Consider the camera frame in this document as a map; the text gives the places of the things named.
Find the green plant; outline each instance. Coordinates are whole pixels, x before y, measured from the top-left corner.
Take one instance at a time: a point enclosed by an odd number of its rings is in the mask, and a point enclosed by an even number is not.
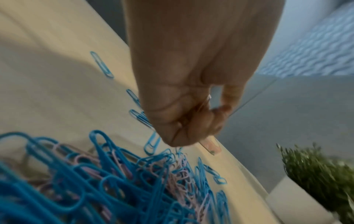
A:
[[[354,170],[345,162],[329,159],[315,143],[311,148],[283,148],[286,174],[325,209],[337,213],[343,224],[354,224]]]

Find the desk surface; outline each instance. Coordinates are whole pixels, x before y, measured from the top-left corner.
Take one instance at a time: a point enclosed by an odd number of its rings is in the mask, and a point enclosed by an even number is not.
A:
[[[90,55],[95,51],[114,74],[108,79]],[[84,0],[12,0],[0,2],[0,133],[23,131],[91,148],[88,133],[106,132],[117,145],[143,156],[152,131],[129,114],[136,92],[128,46]],[[159,151],[167,146],[161,144]],[[2,143],[2,156],[22,149]],[[251,187],[239,162],[222,146],[216,156],[199,144],[184,152],[227,179],[214,191],[228,196],[234,223],[277,223]]]

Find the white pot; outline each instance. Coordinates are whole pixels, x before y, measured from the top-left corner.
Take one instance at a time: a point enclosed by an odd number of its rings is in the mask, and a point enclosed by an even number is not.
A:
[[[335,219],[305,190],[284,177],[266,198],[284,224],[333,224]]]

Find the potted plant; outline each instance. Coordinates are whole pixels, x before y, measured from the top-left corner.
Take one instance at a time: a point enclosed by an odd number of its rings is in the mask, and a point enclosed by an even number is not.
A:
[[[303,218],[301,224],[312,218],[312,224],[331,224],[333,215],[343,224],[354,224],[354,169],[343,160],[324,156],[315,143],[308,148],[277,147],[287,177],[266,199],[276,215],[285,224],[295,223],[295,217]]]

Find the patterned fabric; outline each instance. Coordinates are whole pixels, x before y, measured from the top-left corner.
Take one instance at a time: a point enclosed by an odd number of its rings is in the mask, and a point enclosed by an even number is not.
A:
[[[262,75],[354,75],[354,2],[330,14],[257,71]]]

